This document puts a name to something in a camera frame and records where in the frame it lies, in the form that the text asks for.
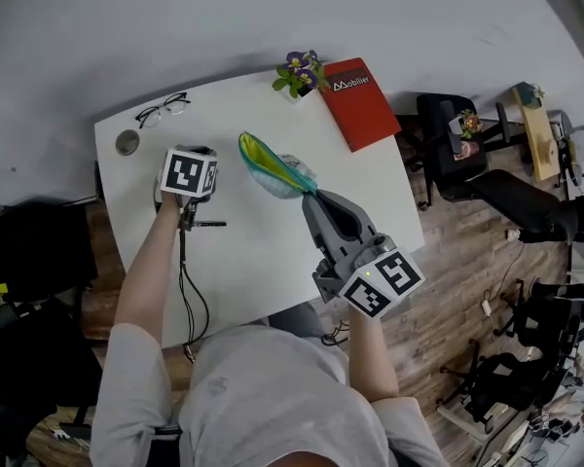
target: desk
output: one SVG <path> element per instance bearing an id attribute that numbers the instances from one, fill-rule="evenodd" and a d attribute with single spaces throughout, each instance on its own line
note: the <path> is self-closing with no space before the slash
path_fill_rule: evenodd
<path id="1" fill-rule="evenodd" d="M 216 194 L 198 210 L 198 220 L 225 220 L 225 228 L 187 234 L 187 268 L 207 300 L 208 334 L 248 323 L 318 296 L 311 278 L 322 255 L 313 245 L 299 199 L 269 195 L 249 175 L 237 138 L 260 137 L 276 153 L 293 154 L 318 176 L 320 188 L 363 207 L 380 232 L 408 251 L 423 245 L 418 210 L 393 137 L 351 153 L 328 107 L 312 92 L 296 106 L 271 84 L 274 72 L 241 76 L 188 90 L 183 113 L 162 112 L 152 128 L 138 129 L 134 117 L 152 99 L 95 125 L 101 182 L 124 267 L 129 268 L 155 218 L 152 188 L 166 149 L 205 144 L 218 153 Z M 130 156 L 115 149 L 119 133 L 134 129 L 140 144 Z M 179 240 L 175 242 L 164 312 L 163 346 L 185 342 L 188 324 L 177 284 Z M 201 303 L 188 290 L 196 331 Z"/>
<path id="2" fill-rule="evenodd" d="M 559 174 L 561 168 L 558 161 L 558 146 L 554 140 L 542 99 L 538 109 L 530 109 L 522 103 L 517 88 L 513 87 L 512 90 L 528 134 L 529 149 L 534 165 L 534 178 L 540 182 Z"/>

